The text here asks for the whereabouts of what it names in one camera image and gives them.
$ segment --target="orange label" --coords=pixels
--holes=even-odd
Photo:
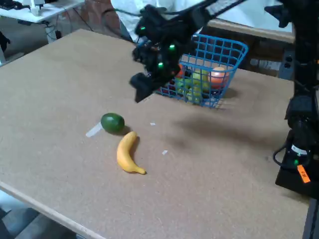
[[[302,165],[298,165],[297,166],[298,172],[301,176],[301,178],[303,179],[304,183],[309,183],[310,182],[310,178],[308,177],[305,168]]]

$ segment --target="yellow banana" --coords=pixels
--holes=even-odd
[[[145,174],[146,171],[138,167],[130,156],[130,149],[137,138],[136,132],[132,131],[126,134],[119,143],[117,151],[118,164],[127,172],[138,172]]]

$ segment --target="blue wire basket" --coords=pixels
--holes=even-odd
[[[155,91],[163,96],[215,108],[248,52],[242,42],[196,34],[197,48],[180,59],[181,71]]]

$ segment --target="lime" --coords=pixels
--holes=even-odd
[[[107,113],[102,116],[101,125],[108,133],[119,133],[124,129],[125,122],[122,116],[116,113]]]

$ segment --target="black cable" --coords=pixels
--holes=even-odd
[[[106,10],[105,10],[104,12],[102,12],[102,14],[101,14],[102,24],[103,24],[110,32],[112,32],[112,33],[115,34],[116,36],[122,38],[123,40],[126,40],[126,41],[129,41],[129,42],[134,43],[130,37],[127,37],[127,36],[122,35],[122,33],[121,33],[120,31],[115,30],[113,27],[111,27],[111,26],[107,23],[107,21],[106,21],[106,19],[105,19],[105,15],[106,15],[108,12],[112,12],[112,11],[122,12],[122,13],[127,14],[127,15],[130,15],[130,16],[138,16],[138,17],[140,17],[140,16],[142,16],[142,15],[141,15],[141,14],[131,13],[131,12],[128,12],[128,11],[124,11],[124,10],[121,10],[121,9],[117,9],[117,8],[109,8],[109,9],[106,9]]]
[[[280,167],[284,168],[284,169],[296,169],[296,165],[294,166],[289,166],[289,165],[286,165],[286,164],[283,164],[281,162],[279,162],[277,159],[276,159],[276,155],[282,151],[283,149],[285,149],[287,147],[287,142],[284,143],[284,145],[282,147],[280,147],[279,149],[277,149],[274,154],[273,154],[273,161],[275,163],[277,163]],[[310,161],[311,161],[311,156],[310,156],[310,150],[306,150],[307,152],[307,160],[302,164],[303,167],[306,167]]]
[[[92,32],[94,32],[93,29],[90,27],[90,25],[89,25],[89,24],[83,19],[83,17],[78,13],[78,11],[75,10],[75,8],[73,8],[73,10],[76,12],[76,14],[78,14],[78,16],[81,18],[81,20],[85,23],[85,25],[87,25],[87,27],[88,27]]]
[[[70,24],[70,33],[73,31],[73,25],[72,25],[72,22],[71,22],[71,17],[70,17],[70,14],[68,12],[68,10],[64,7],[64,6],[43,6],[45,8],[56,8],[56,7],[62,7],[66,12],[66,14],[68,15],[68,19],[69,19],[69,24]]]

